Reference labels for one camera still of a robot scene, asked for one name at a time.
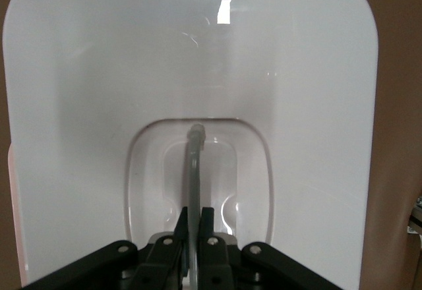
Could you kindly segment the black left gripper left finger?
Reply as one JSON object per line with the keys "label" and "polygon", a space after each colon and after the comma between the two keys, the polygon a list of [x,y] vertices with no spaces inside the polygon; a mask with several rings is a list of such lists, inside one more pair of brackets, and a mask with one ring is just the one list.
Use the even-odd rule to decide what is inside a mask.
{"label": "black left gripper left finger", "polygon": [[171,233],[163,233],[143,248],[145,259],[131,280],[132,289],[182,289],[189,268],[187,208]]}

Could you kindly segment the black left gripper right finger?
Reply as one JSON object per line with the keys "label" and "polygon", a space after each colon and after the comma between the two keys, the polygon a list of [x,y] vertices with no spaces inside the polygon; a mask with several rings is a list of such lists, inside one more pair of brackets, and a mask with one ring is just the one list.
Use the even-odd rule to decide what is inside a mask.
{"label": "black left gripper right finger", "polygon": [[213,208],[201,211],[197,254],[199,289],[235,289],[227,243],[214,233]]}

